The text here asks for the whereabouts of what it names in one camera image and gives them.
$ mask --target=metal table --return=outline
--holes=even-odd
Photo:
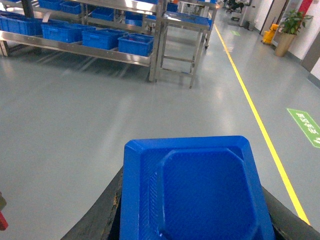
[[[165,55],[169,27],[181,28],[181,29],[198,32],[192,59]],[[202,48],[204,46],[204,42],[208,34],[208,31],[210,31],[208,25],[183,21],[183,19],[177,16],[176,14],[166,12],[162,17],[162,27],[161,27],[161,33],[160,33],[160,48],[159,48],[160,54],[157,60],[158,71],[156,74],[156,79],[158,79],[160,76],[160,70],[178,73],[181,76],[189,76],[191,77],[190,86],[189,86],[189,88],[191,89],[195,81],[196,72],[198,69],[198,65],[199,65],[199,61],[202,53]],[[190,63],[190,71],[182,72],[182,71],[176,71],[174,69],[163,68],[164,59]]]
[[[207,49],[209,47],[209,41],[211,37],[211,33],[214,27],[214,22],[217,14],[217,10],[219,6],[216,3],[206,2],[206,1],[198,1],[198,0],[180,0],[179,6],[178,6],[178,12],[183,13],[183,5],[184,4],[193,4],[198,6],[203,6],[204,10],[201,14],[201,17],[209,18],[212,21],[211,28],[209,31],[207,31],[206,37],[205,37],[205,45],[204,48]]]

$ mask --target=metal shelving rack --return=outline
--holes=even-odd
[[[140,13],[144,15],[156,14],[157,18],[155,21],[155,30],[154,30],[154,42],[153,42],[153,51],[150,56],[138,56],[123,52],[118,52],[116,49],[113,50],[103,50],[98,48],[92,48],[80,45],[79,43],[65,43],[60,41],[54,41],[49,39],[44,39],[41,36],[27,36],[21,35],[11,32],[0,31],[0,54],[4,56],[8,56],[9,49],[7,45],[7,41],[12,41],[18,44],[29,45],[34,47],[40,47],[45,49],[52,49],[62,52],[80,54],[90,57],[102,58],[107,60],[113,60],[118,62],[124,62],[129,64],[141,65],[150,67],[149,72],[149,80],[151,82],[155,81],[156,76],[156,68],[157,68],[157,60],[159,53],[159,44],[160,44],[160,32],[161,32],[161,21],[162,15],[167,7],[167,0],[158,0],[158,4],[146,3],[137,0],[70,0],[72,2],[77,2],[82,4],[82,14],[81,17],[84,16],[84,5],[90,4],[98,7],[107,7],[118,10],[130,11],[135,13]],[[44,9],[38,7],[38,1],[28,1],[22,0],[21,2],[11,2],[0,0],[0,3],[3,3],[7,6],[18,7],[24,9],[24,14],[26,16],[33,15],[30,14],[31,11],[35,12],[48,12],[51,11],[49,9]]]

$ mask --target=door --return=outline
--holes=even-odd
[[[274,21],[273,23],[278,22],[286,2],[287,0],[273,0],[271,7],[269,9],[268,15],[266,16],[266,19],[262,26],[262,30],[260,32],[261,35],[263,35],[265,31],[269,31],[273,21]]]
[[[314,68],[318,59],[320,58],[320,32],[313,41],[310,49],[306,53],[301,65],[307,69],[309,72]]]

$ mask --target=blue plastic crate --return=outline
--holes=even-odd
[[[144,16],[141,13],[136,13],[132,11],[125,12],[125,19],[142,21],[143,17]]]
[[[82,45],[92,48],[110,50],[118,47],[118,38],[127,35],[128,33],[121,30],[102,29],[83,31]]]
[[[139,2],[144,2],[149,4],[158,4],[158,0],[139,0]]]
[[[146,57],[152,52],[153,45],[153,36],[129,34],[119,38],[118,51]]]
[[[131,140],[120,240],[275,240],[247,139]]]
[[[55,11],[61,10],[61,5],[64,1],[63,0],[39,0],[40,8],[44,9],[51,9]]]
[[[92,12],[91,16],[95,19],[113,21],[114,20],[114,9],[108,8],[108,7],[98,7]]]
[[[81,24],[42,24],[43,38],[65,43],[82,41],[82,32],[95,30],[93,26]]]
[[[0,28],[2,31],[28,36],[42,35],[41,19],[26,18],[24,16],[7,15],[0,16]]]
[[[166,9],[167,11],[176,13],[178,11],[178,4],[168,2]]]
[[[147,15],[146,18],[147,19],[152,19],[152,20],[157,20],[157,16],[156,15]]]
[[[140,21],[140,20],[131,20],[131,19],[125,20],[125,24],[134,25],[134,26],[138,26],[138,27],[142,27],[142,22],[143,21]]]
[[[81,13],[81,5],[78,2],[74,1],[65,1],[60,4],[61,11],[69,14],[80,14]]]
[[[21,18],[25,18],[24,15],[19,14],[19,13],[15,13],[15,12],[10,12],[10,11],[0,11],[0,16],[2,17],[21,17]]]

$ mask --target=stainless steel shelf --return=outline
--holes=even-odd
[[[107,7],[141,14],[151,14],[157,12],[157,5],[136,0],[70,0],[73,2],[90,4],[100,7]]]
[[[148,33],[147,30],[143,29],[141,26],[135,26],[135,25],[129,25],[129,24],[123,24],[120,22],[115,21],[106,21],[98,18],[88,17],[88,22],[91,24],[98,24],[103,26],[108,26],[116,29],[123,29],[123,30],[129,30],[132,32],[139,32],[139,33]]]
[[[23,8],[21,1],[13,2],[13,1],[0,0],[0,3],[4,4],[6,6],[13,7],[13,8],[21,8],[21,9]],[[31,4],[33,7],[33,10],[35,12],[39,12],[39,13],[52,12],[55,16],[59,16],[59,17],[66,18],[66,19],[77,19],[77,20],[84,17],[83,13],[71,14],[71,13],[64,12],[64,11],[55,11],[55,10],[39,7],[38,0],[32,0]]]
[[[188,4],[195,4],[199,6],[206,6],[210,7],[210,9],[216,8],[216,3],[206,2],[206,1],[198,1],[198,0],[180,0],[180,3],[188,3]]]
[[[7,31],[0,31],[0,41],[12,41],[17,44],[25,44],[44,49],[52,49],[72,54],[85,55],[89,57],[113,60],[145,67],[150,67],[151,58],[153,56],[152,54],[148,57],[138,56],[113,50],[104,50],[83,46],[76,43],[66,43],[61,41],[49,40],[38,36],[21,35]]]

